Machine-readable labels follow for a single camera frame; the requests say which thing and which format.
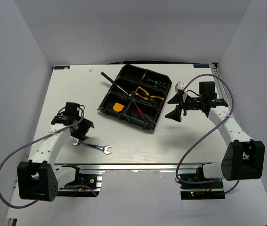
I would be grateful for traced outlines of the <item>black green precision screwdriver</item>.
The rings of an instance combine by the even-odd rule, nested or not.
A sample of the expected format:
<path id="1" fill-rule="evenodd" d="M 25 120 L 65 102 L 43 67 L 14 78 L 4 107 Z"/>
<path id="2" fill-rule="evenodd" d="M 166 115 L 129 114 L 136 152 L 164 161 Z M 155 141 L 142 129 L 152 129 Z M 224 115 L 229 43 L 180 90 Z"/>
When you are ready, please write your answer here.
<path id="1" fill-rule="evenodd" d="M 156 84 L 156 85 L 158 85 L 160 82 L 158 82 L 158 81 L 154 81 L 154 80 L 152 80 L 152 79 L 146 79 L 146 81 L 147 82 L 151 82 L 151 83 L 153 83 L 153 84 Z"/>

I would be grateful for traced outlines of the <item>yellow black pliers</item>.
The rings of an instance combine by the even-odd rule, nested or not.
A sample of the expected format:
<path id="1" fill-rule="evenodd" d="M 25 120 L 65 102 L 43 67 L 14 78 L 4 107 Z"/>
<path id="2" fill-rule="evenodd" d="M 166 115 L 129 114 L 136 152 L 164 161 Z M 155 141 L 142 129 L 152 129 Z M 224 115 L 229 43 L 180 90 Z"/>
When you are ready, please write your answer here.
<path id="1" fill-rule="evenodd" d="M 152 102 L 153 104 L 156 104 L 156 105 L 159 105 L 161 101 L 164 101 L 163 97 L 150 96 L 150 95 L 147 95 L 144 99 L 148 100 L 148 101 L 150 101 L 150 102 Z"/>
<path id="2" fill-rule="evenodd" d="M 149 93 L 141 86 L 138 87 L 135 95 L 141 97 L 144 100 L 149 100 Z"/>

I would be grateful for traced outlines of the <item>silver open-end wrench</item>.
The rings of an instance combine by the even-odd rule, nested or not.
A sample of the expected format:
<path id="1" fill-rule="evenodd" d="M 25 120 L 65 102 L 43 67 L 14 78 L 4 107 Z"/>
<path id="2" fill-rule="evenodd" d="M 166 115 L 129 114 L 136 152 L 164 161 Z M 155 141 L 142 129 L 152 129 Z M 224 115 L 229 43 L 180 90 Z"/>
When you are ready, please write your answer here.
<path id="1" fill-rule="evenodd" d="M 85 143 L 83 141 L 80 141 L 79 139 L 76 139 L 76 138 L 74 138 L 73 140 L 74 140 L 73 145 L 82 145 L 82 146 L 86 146 L 89 148 L 93 148 L 95 150 L 99 150 L 99 151 L 103 152 L 105 155 L 112 154 L 112 152 L 109 150 L 112 148 L 112 146 L 109 146 L 109 145 L 100 146 L 100 145 L 89 144 L 89 143 Z"/>

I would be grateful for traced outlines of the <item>orange tape measure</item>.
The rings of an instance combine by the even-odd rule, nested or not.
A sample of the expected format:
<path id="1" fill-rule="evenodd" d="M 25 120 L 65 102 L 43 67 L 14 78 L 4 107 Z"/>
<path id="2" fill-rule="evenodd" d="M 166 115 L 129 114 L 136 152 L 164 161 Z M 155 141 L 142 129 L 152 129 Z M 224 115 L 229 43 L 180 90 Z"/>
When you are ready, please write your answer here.
<path id="1" fill-rule="evenodd" d="M 115 112 L 117 112 L 117 113 L 119 113 L 119 112 L 122 112 L 123 111 L 123 109 L 124 109 L 124 105 L 123 104 L 120 104 L 120 103 L 115 103 L 114 104 L 114 106 L 113 106 L 113 110 L 115 111 Z"/>

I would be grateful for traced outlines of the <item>black handled claw hammer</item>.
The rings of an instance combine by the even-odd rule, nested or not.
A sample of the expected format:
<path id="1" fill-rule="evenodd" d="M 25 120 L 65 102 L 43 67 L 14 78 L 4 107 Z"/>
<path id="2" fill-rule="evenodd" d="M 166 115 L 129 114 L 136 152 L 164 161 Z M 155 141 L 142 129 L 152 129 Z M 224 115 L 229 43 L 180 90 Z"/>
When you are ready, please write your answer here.
<path id="1" fill-rule="evenodd" d="M 136 85 L 133 82 L 124 80 L 124 79 L 117 79 L 114 81 L 111 77 L 109 77 L 106 73 L 101 72 L 101 75 L 108 80 L 113 85 L 113 89 L 119 91 L 121 94 L 124 94 L 126 97 L 130 97 L 133 95 Z"/>

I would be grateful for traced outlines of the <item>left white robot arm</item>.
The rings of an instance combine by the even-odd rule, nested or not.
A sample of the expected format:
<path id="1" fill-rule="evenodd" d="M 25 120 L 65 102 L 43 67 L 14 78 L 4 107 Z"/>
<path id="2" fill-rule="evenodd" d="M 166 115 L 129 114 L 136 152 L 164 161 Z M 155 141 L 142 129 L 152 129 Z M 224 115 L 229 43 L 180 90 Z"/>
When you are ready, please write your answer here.
<path id="1" fill-rule="evenodd" d="M 85 119 L 84 106 L 67 102 L 52 119 L 48 135 L 28 161 L 17 167 L 19 197 L 23 200 L 48 201 L 55 199 L 59 189 L 82 184 L 79 168 L 71 165 L 55 167 L 56 158 L 69 137 L 85 141 L 93 122 Z"/>

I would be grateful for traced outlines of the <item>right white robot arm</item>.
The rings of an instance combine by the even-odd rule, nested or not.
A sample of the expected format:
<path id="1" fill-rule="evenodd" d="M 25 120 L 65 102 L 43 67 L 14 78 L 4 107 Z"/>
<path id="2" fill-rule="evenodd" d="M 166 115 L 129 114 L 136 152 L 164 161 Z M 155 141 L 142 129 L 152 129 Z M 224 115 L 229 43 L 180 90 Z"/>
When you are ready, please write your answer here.
<path id="1" fill-rule="evenodd" d="M 199 83 L 199 95 L 190 97 L 184 90 L 184 83 L 175 86 L 176 95 L 168 101 L 175 104 L 175 110 L 165 117 L 181 121 L 188 111 L 202 111 L 214 125 L 225 141 L 227 150 L 221 162 L 208 163 L 196 174 L 195 181 L 205 188 L 213 179 L 247 180 L 259 179 L 263 172 L 265 146 L 262 141 L 255 141 L 247 135 L 236 120 L 230 116 L 226 101 L 217 97 L 215 83 Z"/>

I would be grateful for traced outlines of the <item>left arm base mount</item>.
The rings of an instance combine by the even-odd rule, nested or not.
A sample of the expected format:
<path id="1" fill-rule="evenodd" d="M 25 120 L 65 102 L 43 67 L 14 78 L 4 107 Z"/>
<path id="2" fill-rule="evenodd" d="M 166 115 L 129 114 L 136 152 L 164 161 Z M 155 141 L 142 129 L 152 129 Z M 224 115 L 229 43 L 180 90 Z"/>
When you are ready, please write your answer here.
<path id="1" fill-rule="evenodd" d="M 58 197 L 96 197 L 100 192 L 102 171 L 62 165 L 54 166 L 54 173 L 58 186 L 53 191 Z"/>

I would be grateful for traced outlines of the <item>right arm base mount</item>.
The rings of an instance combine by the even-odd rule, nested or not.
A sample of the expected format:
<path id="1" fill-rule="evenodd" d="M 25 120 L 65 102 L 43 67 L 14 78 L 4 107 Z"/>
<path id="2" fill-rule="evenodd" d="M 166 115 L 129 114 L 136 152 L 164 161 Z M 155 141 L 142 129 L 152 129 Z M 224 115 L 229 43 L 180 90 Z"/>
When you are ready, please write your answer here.
<path id="1" fill-rule="evenodd" d="M 181 200 L 221 200 L 225 199 L 223 182 L 206 184 L 187 184 L 175 181 L 180 184 Z"/>

